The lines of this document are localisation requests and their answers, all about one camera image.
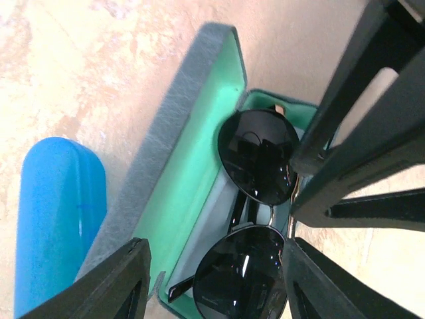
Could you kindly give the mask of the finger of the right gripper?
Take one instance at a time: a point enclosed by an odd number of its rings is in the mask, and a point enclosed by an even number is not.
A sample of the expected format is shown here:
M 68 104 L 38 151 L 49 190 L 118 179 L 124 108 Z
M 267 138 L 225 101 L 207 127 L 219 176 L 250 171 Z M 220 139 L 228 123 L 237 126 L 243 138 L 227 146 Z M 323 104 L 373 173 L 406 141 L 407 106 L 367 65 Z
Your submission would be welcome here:
M 424 52 L 330 155 L 292 205 L 309 227 L 424 228 L 424 190 L 346 200 L 345 196 L 424 163 Z
M 400 72 L 424 48 L 424 23 L 400 1 L 369 1 L 351 35 L 301 144 L 291 158 L 296 172 L 314 175 L 323 147 L 370 81 L 383 68 Z

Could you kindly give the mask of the blue hard glasses case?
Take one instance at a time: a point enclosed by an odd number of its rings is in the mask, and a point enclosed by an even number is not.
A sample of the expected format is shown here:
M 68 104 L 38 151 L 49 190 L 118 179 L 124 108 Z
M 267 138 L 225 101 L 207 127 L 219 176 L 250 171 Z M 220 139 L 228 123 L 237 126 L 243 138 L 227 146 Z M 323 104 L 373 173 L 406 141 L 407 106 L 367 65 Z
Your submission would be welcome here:
M 107 212 L 106 173 L 87 147 L 37 142 L 21 170 L 14 318 L 71 286 Z

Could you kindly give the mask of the grey-blue teal-lined glasses case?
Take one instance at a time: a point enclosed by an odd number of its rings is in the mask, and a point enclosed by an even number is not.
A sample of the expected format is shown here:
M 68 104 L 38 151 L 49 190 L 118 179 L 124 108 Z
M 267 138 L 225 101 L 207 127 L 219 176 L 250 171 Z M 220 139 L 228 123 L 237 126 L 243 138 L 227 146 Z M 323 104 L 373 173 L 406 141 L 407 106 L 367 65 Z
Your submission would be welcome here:
M 167 301 L 166 286 L 222 164 L 217 136 L 236 110 L 280 105 L 302 135 L 315 105 L 248 90 L 235 27 L 205 23 L 196 34 L 140 147 L 124 184 L 80 268 L 85 275 L 132 237 L 151 250 L 148 295 L 180 318 L 198 318 L 190 293 Z

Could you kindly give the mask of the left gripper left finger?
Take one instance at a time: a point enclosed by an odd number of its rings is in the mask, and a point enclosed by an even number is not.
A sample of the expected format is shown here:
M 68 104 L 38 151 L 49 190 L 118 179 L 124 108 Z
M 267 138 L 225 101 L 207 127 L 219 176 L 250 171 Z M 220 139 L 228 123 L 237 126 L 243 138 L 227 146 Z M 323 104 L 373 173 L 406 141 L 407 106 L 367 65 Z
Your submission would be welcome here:
M 69 288 L 23 318 L 143 318 L 150 265 L 149 241 L 132 238 Z

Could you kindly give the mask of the brown tortoiseshell sunglasses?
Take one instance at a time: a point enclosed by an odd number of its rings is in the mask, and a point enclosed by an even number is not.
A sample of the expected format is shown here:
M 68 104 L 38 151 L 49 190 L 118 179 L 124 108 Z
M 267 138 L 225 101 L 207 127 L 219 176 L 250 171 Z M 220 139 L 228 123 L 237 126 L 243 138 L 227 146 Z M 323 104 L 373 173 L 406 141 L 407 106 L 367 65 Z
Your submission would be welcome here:
M 287 292 L 284 236 L 275 208 L 293 201 L 299 175 L 290 157 L 299 138 L 280 105 L 237 111 L 220 127 L 218 154 L 238 193 L 226 235 L 194 275 L 171 286 L 168 302 L 191 291 L 203 318 L 279 318 Z

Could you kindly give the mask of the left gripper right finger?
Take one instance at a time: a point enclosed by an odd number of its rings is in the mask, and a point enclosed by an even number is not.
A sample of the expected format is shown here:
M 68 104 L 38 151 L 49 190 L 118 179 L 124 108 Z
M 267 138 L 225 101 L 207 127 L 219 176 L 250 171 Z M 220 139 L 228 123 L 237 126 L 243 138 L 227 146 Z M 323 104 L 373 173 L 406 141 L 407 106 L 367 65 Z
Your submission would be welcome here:
M 417 318 L 300 237 L 286 240 L 283 260 L 293 318 Z

